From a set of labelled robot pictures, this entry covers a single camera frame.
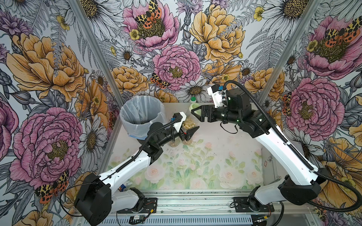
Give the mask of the light green jar lid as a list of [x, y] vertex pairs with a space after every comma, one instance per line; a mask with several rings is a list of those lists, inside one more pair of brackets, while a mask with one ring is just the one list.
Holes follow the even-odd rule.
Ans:
[[[191, 112], [193, 109], [198, 108], [198, 107], [200, 107], [200, 104], [198, 104], [198, 103], [192, 103], [192, 104], [190, 105], [190, 107], [189, 107], [189, 111]], [[194, 113], [197, 114], [197, 115], [201, 115], [201, 110], [200, 110], [200, 109], [195, 110]]]

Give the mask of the black trash bin with liner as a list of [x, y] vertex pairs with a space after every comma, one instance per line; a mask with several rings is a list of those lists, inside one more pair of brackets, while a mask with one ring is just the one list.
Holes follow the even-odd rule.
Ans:
[[135, 96], [120, 110], [120, 119], [130, 137], [144, 140], [155, 122], [165, 124], [166, 110], [163, 103], [151, 96]]

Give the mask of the red-lid peanut jar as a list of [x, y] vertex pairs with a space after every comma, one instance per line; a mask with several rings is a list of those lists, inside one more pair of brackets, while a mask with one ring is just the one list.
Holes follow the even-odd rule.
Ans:
[[193, 143], [193, 139], [192, 139], [192, 138], [190, 138], [189, 140], [184, 140], [184, 141], [183, 141], [183, 144], [186, 145], [186, 146], [189, 146], [189, 145], [191, 145], [192, 143]]

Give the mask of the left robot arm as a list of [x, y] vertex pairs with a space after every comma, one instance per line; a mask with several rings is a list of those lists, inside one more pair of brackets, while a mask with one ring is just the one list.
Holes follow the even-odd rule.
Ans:
[[190, 140], [199, 126], [184, 131], [182, 124], [186, 120], [183, 112], [175, 113], [167, 124], [151, 124], [146, 139], [139, 150], [118, 166], [98, 176], [89, 174], [80, 185], [74, 201], [79, 213], [92, 226], [99, 225], [115, 211], [135, 209], [143, 206], [144, 195], [130, 188], [121, 192], [119, 188], [139, 171], [154, 163], [163, 153], [162, 147], [176, 138]]

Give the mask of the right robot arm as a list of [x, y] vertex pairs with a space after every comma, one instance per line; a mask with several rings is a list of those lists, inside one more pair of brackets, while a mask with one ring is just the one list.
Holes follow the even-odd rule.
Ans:
[[191, 110], [199, 121], [232, 123], [262, 144], [286, 170], [283, 180], [267, 186], [257, 186], [248, 196], [251, 209], [271, 202], [289, 201], [303, 205], [318, 197], [325, 179], [316, 173], [318, 168], [307, 167], [309, 161], [294, 145], [280, 138], [283, 135], [273, 120], [267, 120], [260, 110], [253, 110], [249, 96], [241, 89], [221, 91], [216, 86], [208, 89], [214, 104], [201, 105]]

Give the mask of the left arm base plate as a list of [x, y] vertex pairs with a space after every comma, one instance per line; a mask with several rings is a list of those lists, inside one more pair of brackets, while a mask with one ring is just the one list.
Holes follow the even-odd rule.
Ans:
[[155, 197], [147, 197], [142, 201], [138, 201], [135, 207], [131, 209], [123, 209], [117, 211], [118, 214], [126, 214], [126, 213], [141, 213], [141, 214], [149, 214], [156, 213], [158, 199]]

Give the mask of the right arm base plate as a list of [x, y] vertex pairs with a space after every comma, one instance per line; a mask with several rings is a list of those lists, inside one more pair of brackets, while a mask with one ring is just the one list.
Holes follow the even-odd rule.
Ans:
[[233, 202], [236, 212], [274, 212], [274, 206], [271, 203], [262, 205], [256, 199], [249, 199], [246, 196], [234, 197]]

